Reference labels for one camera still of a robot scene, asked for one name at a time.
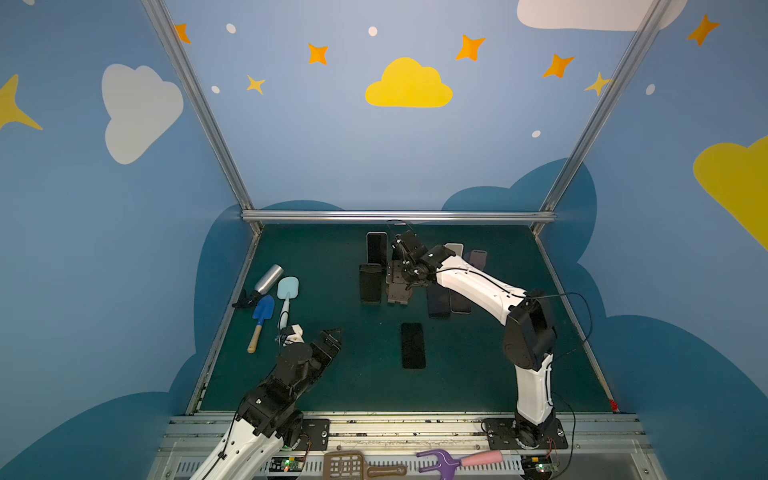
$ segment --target green mat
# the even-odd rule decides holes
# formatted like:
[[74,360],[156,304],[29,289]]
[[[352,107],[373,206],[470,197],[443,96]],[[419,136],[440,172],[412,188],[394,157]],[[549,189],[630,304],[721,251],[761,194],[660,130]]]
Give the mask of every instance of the green mat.
[[[514,286],[556,293],[552,278],[527,227],[415,227],[428,247],[463,243],[465,252],[488,251],[485,271]],[[320,330],[344,328],[343,347],[314,389],[299,400],[305,411],[514,411],[515,368],[502,352],[504,327],[477,305],[469,315],[427,316],[426,289],[415,287],[408,306],[360,304],[358,267],[366,262],[370,225],[268,225],[246,285],[273,264],[297,276],[299,296],[290,303],[290,321],[314,340]],[[270,292],[276,297],[277,287]],[[558,342],[555,358],[578,346],[579,338],[562,303],[555,302]],[[256,326],[253,309],[237,310],[203,399],[202,410],[235,410],[245,392],[274,367],[277,319],[267,320],[253,355],[246,352]],[[424,326],[427,367],[401,365],[400,324]],[[554,365],[552,389],[577,412],[610,412],[607,397],[582,349]],[[567,411],[555,397],[555,408]]]

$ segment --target brown scoop handle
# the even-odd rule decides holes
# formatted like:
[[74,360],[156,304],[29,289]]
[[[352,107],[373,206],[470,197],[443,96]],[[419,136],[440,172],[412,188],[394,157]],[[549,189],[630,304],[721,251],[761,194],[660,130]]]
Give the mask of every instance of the brown scoop handle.
[[368,477],[384,477],[387,475],[405,475],[408,467],[405,465],[393,465],[391,467],[368,467]]

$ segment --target spatula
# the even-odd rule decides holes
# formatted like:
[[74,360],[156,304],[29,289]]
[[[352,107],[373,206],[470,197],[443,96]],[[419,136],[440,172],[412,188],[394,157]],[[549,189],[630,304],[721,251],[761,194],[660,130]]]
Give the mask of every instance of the spatula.
[[264,320],[272,318],[272,313],[275,311],[275,299],[271,295],[265,295],[261,297],[259,303],[256,304],[256,308],[253,309],[253,318],[258,320],[256,329],[253,331],[253,336],[250,339],[248,345],[248,353],[256,352],[256,344],[259,342],[259,335],[261,334],[261,327],[264,326]]
[[283,309],[280,311],[280,329],[288,326],[288,307],[290,301],[299,295],[299,279],[294,276],[287,276],[277,284],[277,298],[285,300]]

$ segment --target blue wall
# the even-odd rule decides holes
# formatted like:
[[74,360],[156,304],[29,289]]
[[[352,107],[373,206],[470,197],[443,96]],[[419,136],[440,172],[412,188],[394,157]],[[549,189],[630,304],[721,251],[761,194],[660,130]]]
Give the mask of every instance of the blue wall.
[[132,164],[112,64],[179,85],[139,0],[0,5],[0,478],[143,478],[183,412],[252,233],[184,97]]
[[[611,77],[632,36],[611,24],[532,28],[507,1],[167,5],[186,25],[184,47],[259,208],[538,210],[551,181],[480,203],[467,190],[508,189],[567,157],[598,101],[585,88],[598,72]],[[538,17],[557,16],[556,5],[543,8]],[[486,38],[477,61],[456,60],[463,35]],[[328,46],[327,65],[309,63],[308,44]],[[555,54],[574,60],[563,78],[543,77]],[[368,103],[368,86],[401,57],[435,68],[450,103]],[[249,76],[264,80],[263,94],[247,90]]]
[[[705,15],[720,26],[699,46],[687,37]],[[768,135],[765,18],[757,0],[690,0],[541,235],[564,287],[588,296],[598,362],[669,478],[727,476],[701,439],[754,459],[740,478],[768,466],[753,440],[768,429],[768,251],[694,176],[707,148]]]

